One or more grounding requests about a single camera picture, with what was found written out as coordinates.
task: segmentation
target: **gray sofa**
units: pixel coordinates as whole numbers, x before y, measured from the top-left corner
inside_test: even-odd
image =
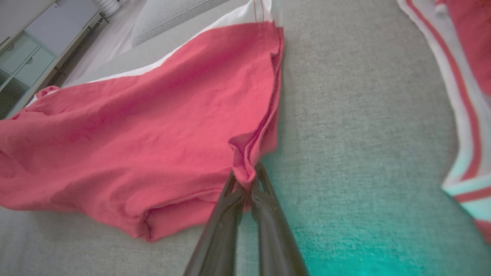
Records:
[[[312,275],[491,275],[491,248],[440,188],[458,149],[430,48],[395,0],[283,0],[278,148],[263,159]],[[139,68],[230,0],[85,75]],[[178,276],[202,231],[148,244],[80,214],[0,209],[0,275]],[[258,274],[257,226],[237,275]]]

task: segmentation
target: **green drawer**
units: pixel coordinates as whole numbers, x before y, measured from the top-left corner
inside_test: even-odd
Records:
[[[0,66],[13,74],[37,47],[25,34],[21,35],[0,55]]]
[[[47,51],[39,48],[16,76],[28,85],[33,86],[54,59]]]

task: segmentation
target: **wall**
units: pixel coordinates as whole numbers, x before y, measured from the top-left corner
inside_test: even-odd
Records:
[[[0,0],[0,43],[14,36],[51,0]]]

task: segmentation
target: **red garment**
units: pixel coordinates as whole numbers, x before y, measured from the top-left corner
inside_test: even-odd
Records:
[[[43,95],[0,121],[0,205],[79,211],[155,241],[205,223],[276,147],[283,31],[212,28],[159,67]]]

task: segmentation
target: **clothing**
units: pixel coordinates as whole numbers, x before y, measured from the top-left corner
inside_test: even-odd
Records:
[[[443,189],[491,243],[491,7],[446,0],[448,16],[437,17],[427,1],[398,3],[428,40],[455,113],[459,154]]]
[[[283,32],[256,8],[0,121],[0,204],[82,212],[147,241],[205,223],[230,170],[247,188],[276,147]]]

